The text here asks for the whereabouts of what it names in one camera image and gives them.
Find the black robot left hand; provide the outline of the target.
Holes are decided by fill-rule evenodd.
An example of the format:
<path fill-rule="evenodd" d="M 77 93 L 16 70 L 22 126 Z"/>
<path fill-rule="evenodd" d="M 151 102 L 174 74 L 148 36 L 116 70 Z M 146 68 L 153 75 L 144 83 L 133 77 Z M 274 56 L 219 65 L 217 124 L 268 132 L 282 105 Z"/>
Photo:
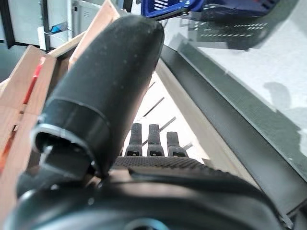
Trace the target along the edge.
<path fill-rule="evenodd" d="M 122 147 L 164 42 L 154 20 L 107 26 L 52 91 L 31 131 L 38 165 L 16 185 L 6 230 L 282 230 L 259 189 L 186 157 Z"/>

